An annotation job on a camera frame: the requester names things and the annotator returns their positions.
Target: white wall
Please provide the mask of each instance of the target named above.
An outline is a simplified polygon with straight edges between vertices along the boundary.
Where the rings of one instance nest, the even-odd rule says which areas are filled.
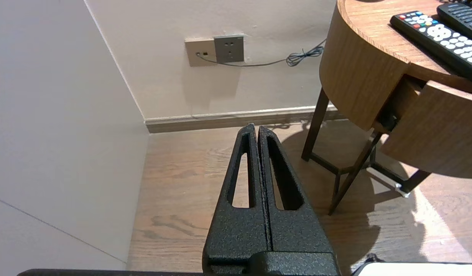
[[[247,63],[322,41],[334,0],[86,0],[145,119],[315,105],[320,58],[299,66],[188,65],[185,38],[246,35]]]
[[[84,2],[0,1],[1,201],[124,264],[147,141],[143,118]],[[29,228],[31,237],[43,236],[35,229]],[[8,248],[8,258],[44,250],[9,235],[3,238],[17,243],[9,243],[16,248]],[[52,246],[56,238],[50,237]],[[74,248],[37,264],[108,266],[84,265],[84,256],[69,258],[68,250]],[[0,268],[6,265],[13,263],[0,260]]]

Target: black remote control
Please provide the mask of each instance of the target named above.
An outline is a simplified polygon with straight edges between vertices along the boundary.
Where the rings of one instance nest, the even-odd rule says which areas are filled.
[[[391,17],[391,25],[472,81],[472,40],[420,11]]]
[[[447,3],[437,7],[442,22],[472,39],[472,8],[461,3]]]

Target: wall plate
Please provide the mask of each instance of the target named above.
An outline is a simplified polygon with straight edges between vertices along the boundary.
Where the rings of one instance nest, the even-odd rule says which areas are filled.
[[[243,35],[214,37],[215,54],[218,63],[244,61]]]
[[[188,55],[188,62],[190,66],[213,66],[216,63],[204,61],[197,56],[197,53],[203,55],[211,61],[216,61],[215,47],[213,39],[204,40],[185,40],[186,54]]]

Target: cable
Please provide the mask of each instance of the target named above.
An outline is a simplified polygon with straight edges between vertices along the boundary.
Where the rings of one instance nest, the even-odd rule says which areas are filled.
[[[301,63],[301,61],[303,61],[305,58],[307,58],[308,56],[312,56],[312,57],[317,57],[317,56],[320,56],[321,54],[323,54],[323,50],[324,50],[324,47],[321,46],[324,42],[326,41],[323,40],[322,42],[320,42],[316,47],[310,49],[309,51],[307,52],[304,52],[304,49],[302,49],[302,53],[292,53],[290,54],[289,56],[287,56],[287,58],[285,59],[281,59],[279,61],[274,61],[274,62],[269,62],[269,63],[261,63],[261,64],[245,64],[245,65],[237,65],[237,64],[230,64],[230,63],[223,63],[223,62],[217,62],[217,61],[211,61],[209,59],[206,59],[204,58],[200,53],[197,53],[197,56],[201,59],[203,59],[204,61],[208,61],[208,62],[211,62],[211,63],[216,63],[216,64],[221,64],[221,65],[226,65],[226,66],[234,66],[234,67],[259,67],[259,66],[267,66],[267,65],[272,65],[272,64],[276,64],[276,63],[280,63],[282,61],[285,61],[287,62],[287,65],[290,66],[290,67],[294,67],[296,65],[298,65],[299,63]]]

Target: wooden floor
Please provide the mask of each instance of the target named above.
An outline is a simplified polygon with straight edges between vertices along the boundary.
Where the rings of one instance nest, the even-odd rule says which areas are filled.
[[[201,271],[201,251],[238,128],[158,133],[150,137],[127,268]],[[367,253],[387,261],[472,262],[472,180],[429,176],[408,199],[362,171],[333,216],[326,215],[334,176],[300,159],[305,125],[274,129],[349,275]],[[350,166],[367,133],[348,121],[328,121],[314,152]],[[379,155],[404,176],[414,168]],[[247,179],[245,168],[240,180]],[[247,204],[236,189],[235,202]]]

